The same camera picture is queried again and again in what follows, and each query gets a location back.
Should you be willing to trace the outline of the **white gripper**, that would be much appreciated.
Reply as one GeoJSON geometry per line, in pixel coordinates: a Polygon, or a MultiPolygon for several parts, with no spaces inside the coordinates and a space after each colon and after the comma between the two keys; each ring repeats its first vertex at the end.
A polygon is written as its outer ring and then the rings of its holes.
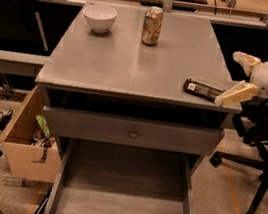
{"type": "Polygon", "coordinates": [[[232,57],[236,63],[241,65],[245,75],[250,76],[251,83],[239,81],[219,94],[214,99],[216,105],[228,105],[236,102],[248,101],[258,95],[260,98],[268,99],[268,61],[262,63],[259,58],[246,54],[241,51],[235,51],[232,57]]]}

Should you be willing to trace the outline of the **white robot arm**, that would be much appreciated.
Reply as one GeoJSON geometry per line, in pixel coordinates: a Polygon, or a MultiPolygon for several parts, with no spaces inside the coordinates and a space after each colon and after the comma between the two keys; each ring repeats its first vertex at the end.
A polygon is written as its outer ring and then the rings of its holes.
{"type": "Polygon", "coordinates": [[[232,54],[234,61],[241,65],[249,82],[241,81],[218,95],[216,105],[228,105],[252,100],[254,97],[268,99],[268,61],[261,62],[256,56],[236,51],[232,54]]]}

